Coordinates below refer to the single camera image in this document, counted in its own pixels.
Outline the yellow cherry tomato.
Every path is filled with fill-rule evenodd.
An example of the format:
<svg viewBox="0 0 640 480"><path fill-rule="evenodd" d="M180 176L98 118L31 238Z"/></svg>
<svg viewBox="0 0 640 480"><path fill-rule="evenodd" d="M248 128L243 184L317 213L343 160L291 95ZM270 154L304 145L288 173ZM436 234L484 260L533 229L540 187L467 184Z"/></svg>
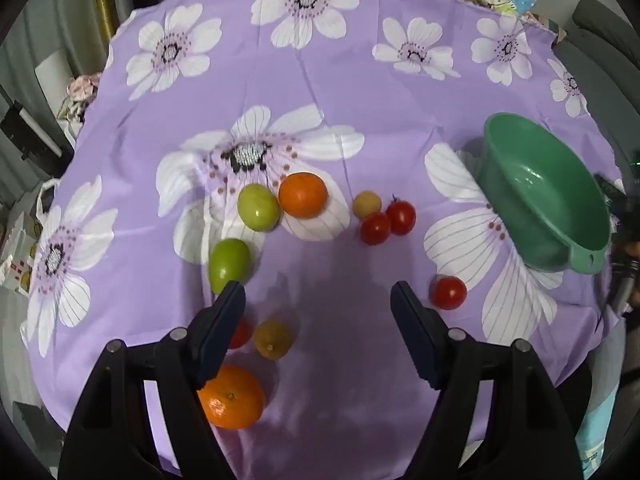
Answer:
<svg viewBox="0 0 640 480"><path fill-rule="evenodd" d="M253 335L256 350L266 359L282 359L292 348L293 336L288 326L275 318L260 323Z"/></svg>
<svg viewBox="0 0 640 480"><path fill-rule="evenodd" d="M352 201L352 212L359 220L363 220L371 214L377 214L381 209L381 197L372 191L362 191Z"/></svg>

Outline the grey sofa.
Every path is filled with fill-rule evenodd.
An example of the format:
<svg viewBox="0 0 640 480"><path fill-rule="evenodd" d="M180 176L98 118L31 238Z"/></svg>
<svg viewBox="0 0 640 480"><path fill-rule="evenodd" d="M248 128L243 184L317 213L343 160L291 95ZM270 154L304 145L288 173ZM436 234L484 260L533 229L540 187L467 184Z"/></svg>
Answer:
<svg viewBox="0 0 640 480"><path fill-rule="evenodd" d="M624 178L639 153L639 36L598 0L580 0L554 53L577 79Z"/></svg>

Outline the red cherry tomato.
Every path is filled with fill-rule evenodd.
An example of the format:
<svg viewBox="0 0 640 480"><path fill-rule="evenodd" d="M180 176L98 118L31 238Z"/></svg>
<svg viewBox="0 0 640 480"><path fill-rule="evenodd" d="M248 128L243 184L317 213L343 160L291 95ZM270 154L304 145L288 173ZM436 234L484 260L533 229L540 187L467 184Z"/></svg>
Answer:
<svg viewBox="0 0 640 480"><path fill-rule="evenodd" d="M250 341L250 338L252 338L252 326L250 326L247 318L241 318L231 338L229 349L236 350L242 348L244 344Z"/></svg>
<svg viewBox="0 0 640 480"><path fill-rule="evenodd" d="M464 281L456 276L436 278L430 289L431 304L440 310L456 310L468 296Z"/></svg>
<svg viewBox="0 0 640 480"><path fill-rule="evenodd" d="M390 219L379 211L360 223L360 240L369 246L383 244L390 237Z"/></svg>

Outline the green plastic bowl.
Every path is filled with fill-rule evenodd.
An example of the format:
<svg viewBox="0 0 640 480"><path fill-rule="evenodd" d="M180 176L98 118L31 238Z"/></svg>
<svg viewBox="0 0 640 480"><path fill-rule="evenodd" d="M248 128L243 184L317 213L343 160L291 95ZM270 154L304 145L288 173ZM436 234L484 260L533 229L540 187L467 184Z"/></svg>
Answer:
<svg viewBox="0 0 640 480"><path fill-rule="evenodd" d="M587 275L603 269L608 207L592 173L552 132L515 114L491 115L475 177L525 264Z"/></svg>

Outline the orange mandarin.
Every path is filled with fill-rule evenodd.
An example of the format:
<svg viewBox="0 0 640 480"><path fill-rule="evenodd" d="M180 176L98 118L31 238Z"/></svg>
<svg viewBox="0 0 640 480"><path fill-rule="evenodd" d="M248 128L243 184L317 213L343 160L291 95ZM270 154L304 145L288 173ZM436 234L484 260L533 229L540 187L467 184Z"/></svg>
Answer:
<svg viewBox="0 0 640 480"><path fill-rule="evenodd" d="M310 172L290 174L280 185L279 203L283 211L297 219L317 217L326 208L329 191L323 180Z"/></svg>
<svg viewBox="0 0 640 480"><path fill-rule="evenodd" d="M266 396L258 379L248 370L224 364L213 379L198 390L207 420L227 430L250 428L262 417Z"/></svg>

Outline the red cherry tomato stemmed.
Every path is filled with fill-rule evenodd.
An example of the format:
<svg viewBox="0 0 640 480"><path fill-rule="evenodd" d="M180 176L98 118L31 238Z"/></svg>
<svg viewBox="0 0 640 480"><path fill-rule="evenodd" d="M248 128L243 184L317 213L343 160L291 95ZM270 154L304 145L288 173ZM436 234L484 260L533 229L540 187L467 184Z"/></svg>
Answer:
<svg viewBox="0 0 640 480"><path fill-rule="evenodd" d="M390 222L390 232L395 235L408 235L416 225L416 208L406 200L394 198L385 213Z"/></svg>

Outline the purple floral tablecloth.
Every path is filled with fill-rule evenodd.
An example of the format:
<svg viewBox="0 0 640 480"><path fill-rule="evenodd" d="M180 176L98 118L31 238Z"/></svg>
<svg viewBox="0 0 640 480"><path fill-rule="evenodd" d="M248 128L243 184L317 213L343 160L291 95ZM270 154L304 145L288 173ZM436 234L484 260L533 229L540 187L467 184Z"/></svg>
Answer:
<svg viewBox="0 0 640 480"><path fill-rule="evenodd" d="M119 29L36 255L24 333L46 410L67 427L104 346L157 341L210 303L220 240L250 246L255 321L292 349L233 352L262 382L259 422L219 440L242 479L393 479L437 396L416 374L388 295L436 272L469 295L447 320L494 344L529 340L562 382L616 323L592 279L529 269L471 170L486 119L543 125L593 170L614 153L552 32L460 0L165 0ZM244 186L279 195L310 172L317 217L280 206L270 232ZM405 236L360 240L362 191L416 208Z"/></svg>

